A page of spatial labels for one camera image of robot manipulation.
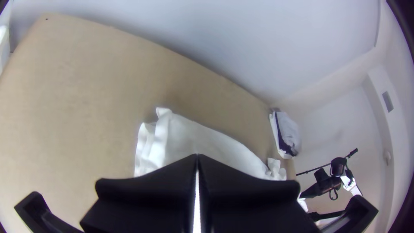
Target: white cloth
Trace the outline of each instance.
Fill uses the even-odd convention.
[[[272,112],[269,115],[269,121],[270,121],[270,127],[272,127],[273,136],[275,138],[277,152],[284,159],[291,159],[291,158],[293,158],[290,154],[287,154],[286,151],[280,149],[280,146],[279,146],[279,135],[278,135],[278,129],[277,129],[277,125],[276,125],[276,112]]]
[[[269,167],[240,142],[215,130],[157,108],[158,121],[143,123],[138,132],[135,176],[142,176],[191,154],[204,154],[241,172],[261,179],[286,180],[280,161]]]
[[[298,154],[302,144],[299,126],[285,112],[276,112],[276,116],[282,140],[290,146],[294,154]]]

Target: white fabric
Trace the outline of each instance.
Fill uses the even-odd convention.
[[[298,154],[301,150],[299,126],[285,112],[276,112],[276,116],[282,140],[291,147],[294,154]]]
[[[286,180],[280,161],[269,159],[270,170],[240,142],[215,130],[157,108],[158,121],[143,123],[138,132],[135,176],[142,176],[191,154],[204,154],[261,179]]]
[[[286,151],[280,149],[279,147],[279,135],[276,125],[276,112],[272,112],[269,115],[270,127],[272,127],[273,136],[275,137],[276,148],[279,155],[284,159],[292,159],[293,157],[290,154],[287,154]]]

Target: black strap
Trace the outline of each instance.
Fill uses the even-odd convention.
[[[335,193],[335,195],[336,195],[336,197],[335,198],[333,198],[332,196],[331,196],[331,192],[332,192],[332,190],[333,190],[333,192]],[[331,200],[336,200],[336,199],[338,199],[338,194],[336,193],[336,189],[331,189],[331,191],[329,191],[329,198],[331,199]]]

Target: white wall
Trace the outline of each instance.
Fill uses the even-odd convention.
[[[14,0],[12,45],[43,12],[142,35],[273,103],[373,48],[378,0]]]
[[[378,37],[372,50],[344,64],[319,81],[301,88],[290,96],[276,100],[271,105],[289,113],[305,114],[360,86],[367,72],[381,63],[386,55],[392,35],[392,18],[394,15],[388,4],[382,1]]]
[[[409,163],[406,169],[396,165],[395,170],[402,171],[400,174],[402,178],[399,179],[398,184],[403,185],[395,191],[401,194],[398,204],[401,205],[407,193],[408,186],[414,172],[414,65],[408,49],[407,42],[401,31],[401,28],[395,19],[392,18],[392,39],[389,49],[386,54],[386,59],[383,65],[388,73],[389,79],[395,88],[396,95],[401,105],[402,113],[404,115],[404,124],[408,132],[408,146],[407,153],[400,153],[406,163]],[[389,220],[389,227],[393,223],[396,213],[391,215]]]
[[[361,86],[345,95],[332,100],[305,115],[291,116],[301,130],[303,138],[302,153],[295,158],[296,172],[329,163],[335,157],[346,156],[358,148],[348,166],[352,170],[364,198],[380,207],[383,191],[381,166],[382,146],[374,113]],[[302,191],[314,184],[313,173],[298,176]],[[343,187],[338,192],[336,201],[329,199],[329,194],[308,199],[309,211],[329,213],[343,210],[352,194]],[[374,231],[376,219],[366,232]]]

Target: black object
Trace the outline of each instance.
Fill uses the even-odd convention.
[[[52,214],[38,192],[29,194],[14,209],[34,233],[82,233]]]
[[[339,176],[329,176],[323,168],[319,169],[314,174],[316,183],[314,183],[311,187],[301,193],[301,198],[314,198],[316,196],[323,195],[327,192],[331,192],[332,190],[336,194],[336,198],[331,197],[331,193],[329,193],[329,197],[331,200],[336,200],[338,198],[338,194],[336,190],[341,188],[342,180]]]
[[[354,155],[355,153],[357,153],[358,152],[358,148],[355,148],[353,151],[351,151],[347,156],[345,156],[344,158],[350,158],[352,155]],[[300,175],[303,175],[303,174],[308,174],[309,172],[311,172],[311,171],[315,171],[315,170],[318,170],[318,169],[321,169],[321,168],[323,168],[323,167],[327,167],[327,166],[329,166],[329,165],[331,165],[332,164],[332,162],[331,163],[329,163],[329,164],[325,164],[325,165],[322,165],[322,166],[320,166],[320,167],[316,167],[316,168],[314,168],[314,169],[311,169],[311,170],[307,170],[307,171],[304,171],[304,172],[301,172],[301,173],[298,173],[298,174],[296,174],[297,176],[300,176]]]
[[[344,211],[342,216],[326,225],[321,231],[324,233],[364,232],[378,213],[373,205],[359,195],[351,198]]]
[[[320,232],[296,201],[296,181],[257,179],[204,155],[136,178],[98,180],[99,199],[80,224],[86,233],[192,232],[197,170],[203,233]],[[34,233],[81,232],[54,216],[37,192],[15,209]]]

